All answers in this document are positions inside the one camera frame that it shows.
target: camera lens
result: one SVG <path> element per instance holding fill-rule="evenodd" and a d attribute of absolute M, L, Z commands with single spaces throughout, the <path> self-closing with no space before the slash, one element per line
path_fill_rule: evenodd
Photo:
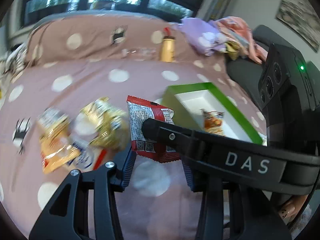
<path fill-rule="evenodd" d="M 266 88 L 267 88 L 268 96 L 272 97 L 273 86 L 272 86 L 272 81 L 271 81 L 270 77 L 267 78 Z"/>
<path fill-rule="evenodd" d="M 277 84 L 281 82 L 281 69 L 277 62 L 273 64 L 273 76 Z"/>
<path fill-rule="evenodd" d="M 266 96 L 265 96 L 263 90 L 261 91 L 261 95 L 260 96 L 261 96 L 262 103 L 264 103 L 266 101 Z"/>

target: beige bottle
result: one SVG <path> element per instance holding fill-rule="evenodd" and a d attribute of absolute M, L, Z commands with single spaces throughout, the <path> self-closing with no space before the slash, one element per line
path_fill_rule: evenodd
<path fill-rule="evenodd" d="M 160 51 L 160 61 L 163 62 L 173 62 L 174 60 L 174 43 L 175 37 L 171 36 L 168 27 L 164 28 L 167 33 L 162 40 L 161 51 Z"/>

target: snack bag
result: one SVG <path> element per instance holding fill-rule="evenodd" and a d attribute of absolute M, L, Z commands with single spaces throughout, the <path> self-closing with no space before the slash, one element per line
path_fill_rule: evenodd
<path fill-rule="evenodd" d="M 44 134 L 40 137 L 42 168 L 45 174 L 54 171 L 80 155 L 68 138 L 68 116 L 48 108 L 38 117 Z"/>
<path fill-rule="evenodd" d="M 204 130 L 208 133 L 224 136 L 224 132 L 222 130 L 222 119 L 224 113 L 218 111 L 207 112 L 204 109 L 201 110 L 204 117 Z"/>
<path fill-rule="evenodd" d="M 70 135 L 69 140 L 74 147 L 80 151 L 80 155 L 75 159 L 68 161 L 65 167 L 71 171 L 73 169 L 81 170 L 81 172 L 93 171 L 100 167 L 104 162 L 112 160 L 106 149 L 101 147 L 91 147 L 88 142 Z"/>
<path fill-rule="evenodd" d="M 124 150 L 129 139 L 127 114 L 109 104 L 108 99 L 99 98 L 80 111 L 95 125 L 99 133 L 90 145 Z"/>
<path fill-rule="evenodd" d="M 127 98 L 132 150 L 137 154 L 148 157 L 160 163 L 180 159 L 175 149 L 146 139 L 142 133 L 142 124 L 148 118 L 174 124 L 172 121 L 173 110 L 157 103 L 141 98 L 128 96 Z"/>

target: screw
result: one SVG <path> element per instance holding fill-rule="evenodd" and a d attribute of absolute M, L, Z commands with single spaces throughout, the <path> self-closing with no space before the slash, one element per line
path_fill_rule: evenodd
<path fill-rule="evenodd" d="M 70 171 L 71 176 L 77 176 L 79 174 L 78 170 L 72 170 Z"/>
<path fill-rule="evenodd" d="M 114 163 L 114 162 L 107 162 L 107 163 L 105 164 L 105 166 L 106 166 L 108 169 L 111 169 L 111 168 L 113 168 L 113 167 L 115 166 L 115 163 Z"/>
<path fill-rule="evenodd" d="M 169 139 L 171 141 L 173 141 L 176 138 L 176 136 L 174 135 L 174 133 L 169 134 Z"/>

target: pink polka dot bedding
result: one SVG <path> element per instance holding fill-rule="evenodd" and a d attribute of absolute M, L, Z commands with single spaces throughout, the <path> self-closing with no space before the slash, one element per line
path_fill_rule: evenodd
<path fill-rule="evenodd" d="M 68 114 L 74 132 L 89 140 L 94 130 L 81 133 L 86 124 L 79 111 L 97 98 L 107 96 L 127 111 L 128 95 L 157 101 L 167 86 L 212 82 L 266 134 L 263 115 L 228 77 L 222 54 L 198 55 L 181 32 L 172 30 L 175 62 L 158 61 L 165 27 L 170 25 L 159 19 L 85 15 L 48 22 L 30 34 L 28 67 L 10 85 L 0 111 L 0 201 L 26 237 L 68 174 L 63 168 L 42 172 L 35 122 L 48 107 Z M 116 195 L 124 238 L 194 239 L 201 199 L 187 186 L 180 161 L 157 163 L 139 156 L 129 187 Z M 93 217 L 89 230 L 92 235 Z"/>

